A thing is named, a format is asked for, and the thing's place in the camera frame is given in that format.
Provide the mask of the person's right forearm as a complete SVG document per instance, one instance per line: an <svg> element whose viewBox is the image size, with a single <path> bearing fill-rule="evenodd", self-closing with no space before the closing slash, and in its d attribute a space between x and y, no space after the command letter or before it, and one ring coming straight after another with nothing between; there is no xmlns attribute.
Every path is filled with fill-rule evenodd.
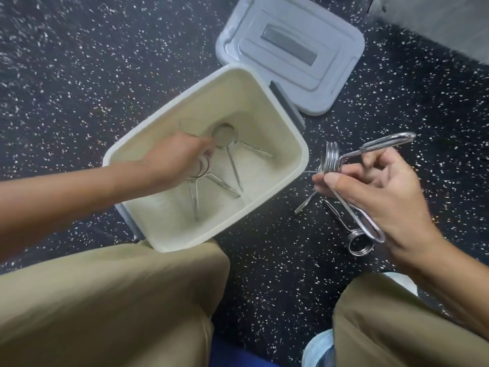
<svg viewBox="0 0 489 367"><path fill-rule="evenodd" d="M430 225L396 239L398 263L471 330L489 339L489 266Z"/></svg>

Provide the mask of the person's left hand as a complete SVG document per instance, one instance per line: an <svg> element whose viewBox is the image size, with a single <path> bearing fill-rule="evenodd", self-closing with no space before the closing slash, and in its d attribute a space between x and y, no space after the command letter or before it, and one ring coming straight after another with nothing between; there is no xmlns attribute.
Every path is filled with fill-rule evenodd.
<svg viewBox="0 0 489 367"><path fill-rule="evenodd" d="M141 160L157 191L169 190L195 175L193 135L175 133L162 139Z"/></svg>

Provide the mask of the person's left leg khaki trousers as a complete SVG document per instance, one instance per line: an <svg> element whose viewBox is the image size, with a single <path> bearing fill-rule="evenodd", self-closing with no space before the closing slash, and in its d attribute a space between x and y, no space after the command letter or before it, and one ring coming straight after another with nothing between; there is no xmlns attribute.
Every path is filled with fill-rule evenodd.
<svg viewBox="0 0 489 367"><path fill-rule="evenodd" d="M230 261L121 244L0 276L0 367L207 367Z"/></svg>

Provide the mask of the person's left forearm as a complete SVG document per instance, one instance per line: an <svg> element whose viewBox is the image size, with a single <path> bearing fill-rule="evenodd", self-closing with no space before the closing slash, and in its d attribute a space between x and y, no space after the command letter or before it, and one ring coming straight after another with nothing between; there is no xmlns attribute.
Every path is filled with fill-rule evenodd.
<svg viewBox="0 0 489 367"><path fill-rule="evenodd" d="M149 192L142 161L0 181L0 261L73 221Z"/></svg>

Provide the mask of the person's right leg khaki trousers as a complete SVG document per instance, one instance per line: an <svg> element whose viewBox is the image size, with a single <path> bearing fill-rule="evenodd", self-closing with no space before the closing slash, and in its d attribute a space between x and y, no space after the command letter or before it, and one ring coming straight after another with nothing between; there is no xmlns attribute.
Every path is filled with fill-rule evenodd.
<svg viewBox="0 0 489 367"><path fill-rule="evenodd" d="M333 310L335 367L489 367L489 342L382 273L366 273Z"/></svg>

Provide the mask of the grey floor mat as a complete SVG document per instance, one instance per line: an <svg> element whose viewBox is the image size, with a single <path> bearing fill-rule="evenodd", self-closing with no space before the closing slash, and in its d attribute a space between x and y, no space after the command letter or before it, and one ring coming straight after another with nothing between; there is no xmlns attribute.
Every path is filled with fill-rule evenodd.
<svg viewBox="0 0 489 367"><path fill-rule="evenodd" d="M368 14L489 65L489 0L372 0Z"/></svg>

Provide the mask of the grey plastic bin lid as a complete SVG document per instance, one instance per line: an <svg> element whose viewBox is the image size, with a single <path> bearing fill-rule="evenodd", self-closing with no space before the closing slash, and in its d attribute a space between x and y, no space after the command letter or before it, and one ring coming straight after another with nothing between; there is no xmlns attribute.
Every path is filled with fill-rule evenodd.
<svg viewBox="0 0 489 367"><path fill-rule="evenodd" d="M364 48L356 27L310 0L239 0L216 56L222 65L253 67L298 110L319 116L332 107Z"/></svg>

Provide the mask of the steel spring collar clip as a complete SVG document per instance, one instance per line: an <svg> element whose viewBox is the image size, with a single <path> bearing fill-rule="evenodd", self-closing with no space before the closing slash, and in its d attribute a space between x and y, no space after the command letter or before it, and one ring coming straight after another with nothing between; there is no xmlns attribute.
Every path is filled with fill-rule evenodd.
<svg viewBox="0 0 489 367"><path fill-rule="evenodd" d="M274 155L272 155L271 153L269 153L269 152L267 152L261 148L254 147L247 142L239 140L238 130L231 123L222 122L222 123L217 124L214 127L214 129L212 129L211 137L215 141L215 146L218 149L224 150L226 152L226 154L229 158L229 161L230 161L236 182L238 183L238 186L239 186L241 191L243 191L243 186L241 183L239 173L237 171L237 167L235 165L233 155L231 153L231 149L237 145L242 145L242 146L245 146L246 148L248 148L249 150L251 150L252 152L254 152L256 154L260 154L260 155L263 155L263 156L265 156L267 158L271 158L271 159L274 158Z"/></svg>
<svg viewBox="0 0 489 367"><path fill-rule="evenodd" d="M371 153L377 150L407 144L412 142L415 138L416 134L413 132L388 135L369 141L363 144L359 150L346 154L340 154L338 142L327 142L321 157L320 172L325 174L331 172L339 173L343 163L349 158ZM333 194L345 208L346 212L353 218L354 222L358 225L358 228L362 233L366 234L366 236L374 242L383 243L385 241L384 232L362 209L345 201L337 191L333 190Z"/></svg>
<svg viewBox="0 0 489 367"><path fill-rule="evenodd" d="M233 187L227 184L223 179L217 177L215 174L210 172L210 156L203 154L199 156L197 161L197 166L194 167L196 171L195 175L190 175L187 178L187 184L189 188L191 203L192 203L192 213L195 221L199 221L199 193L198 193L198 181L201 179L208 179L212 183L216 184L223 190L230 193L232 196L239 198L241 194L236 191Z"/></svg>
<svg viewBox="0 0 489 367"><path fill-rule="evenodd" d="M359 227L350 227L345 221L344 215L340 214L335 205L329 202L326 197L322 197L322 204L327 206L328 213L331 213L336 222L338 222L347 233L347 241L345 248L348 252L355 257L363 257L369 254L373 249L375 243Z"/></svg>

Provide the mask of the cream plastic storage bin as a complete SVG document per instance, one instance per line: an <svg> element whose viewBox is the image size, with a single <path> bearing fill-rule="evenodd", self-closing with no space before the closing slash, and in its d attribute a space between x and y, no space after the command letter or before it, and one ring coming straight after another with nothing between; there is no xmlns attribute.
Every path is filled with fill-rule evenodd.
<svg viewBox="0 0 489 367"><path fill-rule="evenodd" d="M178 130L209 136L231 123L242 145L231 149L243 191L229 158L216 149L210 172L241 194L236 198L208 179L198 181L199 221L194 220L187 181L171 190L127 200L115 208L137 239L159 252L203 243L229 228L298 178L309 162L308 146L269 85L244 64L229 64L169 101L109 148L103 166L141 159L157 142Z"/></svg>

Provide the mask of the blue cloth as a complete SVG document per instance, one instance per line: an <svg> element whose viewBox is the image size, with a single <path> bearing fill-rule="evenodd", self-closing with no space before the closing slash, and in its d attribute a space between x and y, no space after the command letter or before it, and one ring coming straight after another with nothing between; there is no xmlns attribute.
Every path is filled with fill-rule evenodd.
<svg viewBox="0 0 489 367"><path fill-rule="evenodd" d="M212 337L208 367L281 367L262 355L216 334Z"/></svg>

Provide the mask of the person's leg khaki trousers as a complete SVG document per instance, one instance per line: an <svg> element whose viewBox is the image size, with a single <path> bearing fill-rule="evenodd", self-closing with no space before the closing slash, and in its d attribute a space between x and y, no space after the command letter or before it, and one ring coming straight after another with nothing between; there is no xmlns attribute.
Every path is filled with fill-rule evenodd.
<svg viewBox="0 0 489 367"><path fill-rule="evenodd" d="M230 261L121 244L0 276L0 367L207 367Z"/></svg>
<svg viewBox="0 0 489 367"><path fill-rule="evenodd" d="M489 342L382 273L366 273L333 310L335 367L489 367Z"/></svg>

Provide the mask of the person's right hand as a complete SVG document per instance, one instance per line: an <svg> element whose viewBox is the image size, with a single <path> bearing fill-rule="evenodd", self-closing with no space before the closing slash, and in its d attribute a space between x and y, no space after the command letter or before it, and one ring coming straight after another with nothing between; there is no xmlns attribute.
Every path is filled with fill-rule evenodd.
<svg viewBox="0 0 489 367"><path fill-rule="evenodd" d="M382 174L382 217L375 219L363 208L359 208L363 209L389 236L389 251L396 260L393 253L393 249L396 249L396 239L433 225L419 178L413 168L394 148L363 154L361 159L361 163L342 166L339 173L346 175L353 173ZM313 176L314 189L321 194L333 197L333 191L324 182L324 175L325 173L319 172Z"/></svg>

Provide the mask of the white shoe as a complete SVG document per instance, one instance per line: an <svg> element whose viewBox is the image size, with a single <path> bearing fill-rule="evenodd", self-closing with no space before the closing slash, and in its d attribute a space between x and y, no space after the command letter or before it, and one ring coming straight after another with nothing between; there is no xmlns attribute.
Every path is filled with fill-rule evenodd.
<svg viewBox="0 0 489 367"><path fill-rule="evenodd" d="M301 367L335 367L332 328L317 334L308 342L302 354Z"/></svg>
<svg viewBox="0 0 489 367"><path fill-rule="evenodd" d="M398 272L384 272L382 275L388 278L389 292L393 296L419 299L418 287L409 276Z"/></svg>

